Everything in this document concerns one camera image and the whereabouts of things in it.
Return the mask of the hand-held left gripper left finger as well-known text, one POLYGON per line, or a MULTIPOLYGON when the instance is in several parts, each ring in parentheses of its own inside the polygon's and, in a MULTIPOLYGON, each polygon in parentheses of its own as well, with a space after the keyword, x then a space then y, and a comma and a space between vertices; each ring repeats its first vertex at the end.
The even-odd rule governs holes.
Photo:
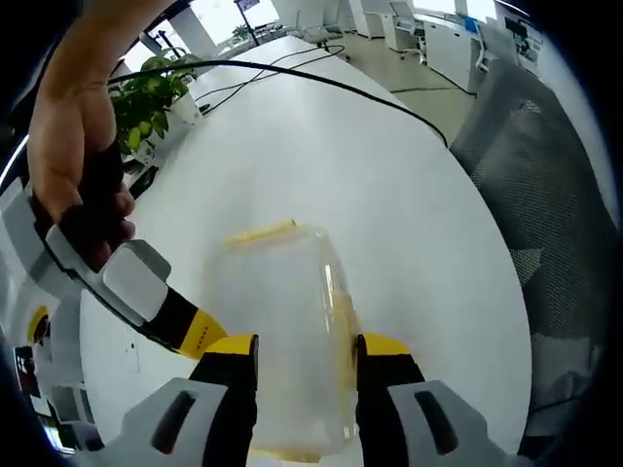
POLYGON ((243 466, 257 420, 258 337, 212 346, 124 417, 101 466, 243 466))

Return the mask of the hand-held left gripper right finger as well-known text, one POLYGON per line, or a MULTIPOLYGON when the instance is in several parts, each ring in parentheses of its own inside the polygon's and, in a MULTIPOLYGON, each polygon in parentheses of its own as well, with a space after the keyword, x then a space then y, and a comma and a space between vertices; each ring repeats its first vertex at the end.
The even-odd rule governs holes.
POLYGON ((356 423, 365 466, 509 466, 486 419, 451 388, 426 381, 401 341, 356 338, 356 423))

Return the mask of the person's right hand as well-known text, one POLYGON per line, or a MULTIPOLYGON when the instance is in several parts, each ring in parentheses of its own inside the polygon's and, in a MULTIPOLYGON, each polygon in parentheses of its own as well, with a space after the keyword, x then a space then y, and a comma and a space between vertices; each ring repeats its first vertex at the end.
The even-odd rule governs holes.
POLYGON ((114 149, 113 106, 103 82, 44 83, 27 143, 35 212, 57 225, 93 271, 99 271, 135 226, 134 198, 114 149))

